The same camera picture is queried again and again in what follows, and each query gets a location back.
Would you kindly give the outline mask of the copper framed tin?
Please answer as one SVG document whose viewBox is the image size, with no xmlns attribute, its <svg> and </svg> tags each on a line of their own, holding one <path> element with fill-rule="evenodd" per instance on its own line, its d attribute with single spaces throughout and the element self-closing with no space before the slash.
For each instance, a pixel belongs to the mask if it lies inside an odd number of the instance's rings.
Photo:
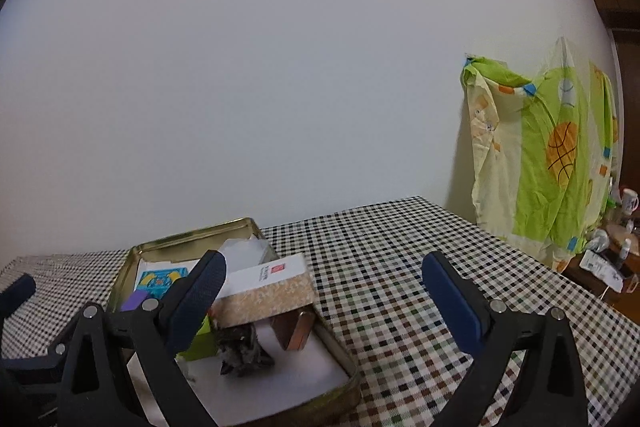
<svg viewBox="0 0 640 427">
<path fill-rule="evenodd" d="M 270 325 L 285 351 L 299 351 L 306 346 L 316 314 L 311 309 L 296 309 L 271 317 Z"/>
</svg>

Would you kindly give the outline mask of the green soccer toy block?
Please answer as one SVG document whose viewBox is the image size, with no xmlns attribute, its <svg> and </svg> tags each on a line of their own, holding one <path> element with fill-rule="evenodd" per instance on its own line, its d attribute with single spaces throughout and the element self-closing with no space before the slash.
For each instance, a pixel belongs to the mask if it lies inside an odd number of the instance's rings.
<svg viewBox="0 0 640 427">
<path fill-rule="evenodd" d="M 186 351 L 178 353 L 179 357 L 187 362 L 211 358 L 217 354 L 218 346 L 215 333 L 212 331 L 209 316 L 206 315 L 200 329 L 196 332 L 191 344 Z"/>
</svg>

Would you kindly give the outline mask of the blue purple toy brick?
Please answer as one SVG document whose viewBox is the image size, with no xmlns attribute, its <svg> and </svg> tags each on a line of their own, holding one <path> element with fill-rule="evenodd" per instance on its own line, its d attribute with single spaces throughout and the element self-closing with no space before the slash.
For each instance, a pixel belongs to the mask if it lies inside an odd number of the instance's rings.
<svg viewBox="0 0 640 427">
<path fill-rule="evenodd" d="M 189 270 L 183 267 L 144 271 L 134 291 L 120 307 L 120 311 L 137 309 L 148 298 L 160 300 L 176 280 L 188 274 Z"/>
</svg>

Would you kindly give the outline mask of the brown wooden door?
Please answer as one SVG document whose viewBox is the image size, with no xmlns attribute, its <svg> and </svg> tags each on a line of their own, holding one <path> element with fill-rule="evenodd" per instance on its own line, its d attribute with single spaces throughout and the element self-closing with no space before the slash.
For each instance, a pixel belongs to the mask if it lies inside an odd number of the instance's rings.
<svg viewBox="0 0 640 427">
<path fill-rule="evenodd" d="M 620 185 L 639 191 L 639 0 L 594 0 L 620 64 L 624 151 Z"/>
</svg>

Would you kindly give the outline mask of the checkered tablecloth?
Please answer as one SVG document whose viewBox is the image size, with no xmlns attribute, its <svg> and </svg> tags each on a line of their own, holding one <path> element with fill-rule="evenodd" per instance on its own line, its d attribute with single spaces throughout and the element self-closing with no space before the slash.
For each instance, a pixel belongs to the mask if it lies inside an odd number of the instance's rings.
<svg viewBox="0 0 640 427">
<path fill-rule="evenodd" d="M 131 248 L 66 281 L 45 355 L 1 363 L 6 426 L 634 426 L 637 326 L 420 197 Z"/>
</svg>

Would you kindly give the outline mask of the clear plastic case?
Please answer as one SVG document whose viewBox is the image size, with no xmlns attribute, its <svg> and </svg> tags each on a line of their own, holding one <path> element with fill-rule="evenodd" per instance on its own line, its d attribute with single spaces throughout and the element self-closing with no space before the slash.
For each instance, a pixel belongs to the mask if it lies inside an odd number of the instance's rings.
<svg viewBox="0 0 640 427">
<path fill-rule="evenodd" d="M 255 280 L 259 269 L 279 255 L 265 239 L 227 239 L 219 248 L 227 265 L 227 279 Z"/>
</svg>

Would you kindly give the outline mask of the black hair trimmer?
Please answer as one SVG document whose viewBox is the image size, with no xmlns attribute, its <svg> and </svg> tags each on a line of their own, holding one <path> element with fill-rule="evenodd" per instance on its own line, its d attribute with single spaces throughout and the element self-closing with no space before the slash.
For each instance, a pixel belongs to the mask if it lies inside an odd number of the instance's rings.
<svg viewBox="0 0 640 427">
<path fill-rule="evenodd" d="M 259 343 L 253 323 L 219 329 L 217 345 L 221 376 L 243 377 L 274 365 L 273 357 Z"/>
</svg>

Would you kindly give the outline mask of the white paper liner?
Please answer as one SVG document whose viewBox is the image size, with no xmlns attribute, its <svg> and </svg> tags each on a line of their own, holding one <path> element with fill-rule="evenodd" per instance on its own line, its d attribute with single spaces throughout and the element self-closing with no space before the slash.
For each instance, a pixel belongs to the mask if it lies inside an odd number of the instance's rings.
<svg viewBox="0 0 640 427">
<path fill-rule="evenodd" d="M 312 305 L 299 309 L 314 312 Z M 274 365 L 270 369 L 243 377 L 221 376 L 219 351 L 214 357 L 192 362 L 177 357 L 179 369 L 218 425 L 247 426 L 256 421 L 271 421 L 273 425 L 282 426 L 283 414 L 311 403 L 348 381 L 346 369 L 316 331 L 320 324 L 317 314 L 306 346 L 299 351 L 281 348 L 270 319 L 253 323 L 259 343 L 273 357 Z M 217 340 L 220 328 L 213 313 L 209 320 Z"/>
</svg>

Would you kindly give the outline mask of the white mug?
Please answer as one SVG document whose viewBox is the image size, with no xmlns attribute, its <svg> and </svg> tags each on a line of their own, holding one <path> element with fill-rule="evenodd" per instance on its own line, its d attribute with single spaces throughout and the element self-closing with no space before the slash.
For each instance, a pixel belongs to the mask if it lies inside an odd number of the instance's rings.
<svg viewBox="0 0 640 427">
<path fill-rule="evenodd" d="M 639 194 L 625 187 L 620 193 L 620 208 L 625 216 L 631 216 L 639 208 Z"/>
</svg>

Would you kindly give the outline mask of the cluttered side table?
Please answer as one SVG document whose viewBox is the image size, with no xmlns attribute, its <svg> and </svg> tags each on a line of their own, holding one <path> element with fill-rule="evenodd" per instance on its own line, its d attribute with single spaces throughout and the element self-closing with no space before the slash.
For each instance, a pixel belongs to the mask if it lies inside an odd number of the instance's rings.
<svg viewBox="0 0 640 427">
<path fill-rule="evenodd" d="M 563 271 L 572 282 L 639 322 L 639 237 L 620 225 L 593 233 L 585 251 Z"/>
</svg>

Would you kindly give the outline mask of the white cork box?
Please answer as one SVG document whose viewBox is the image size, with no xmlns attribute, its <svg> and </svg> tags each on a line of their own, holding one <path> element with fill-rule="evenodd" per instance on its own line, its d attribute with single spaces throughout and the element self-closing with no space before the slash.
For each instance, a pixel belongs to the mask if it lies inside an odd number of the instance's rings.
<svg viewBox="0 0 640 427">
<path fill-rule="evenodd" d="M 228 329 L 312 305 L 314 298 L 305 257 L 293 255 L 230 273 L 209 311 Z"/>
</svg>

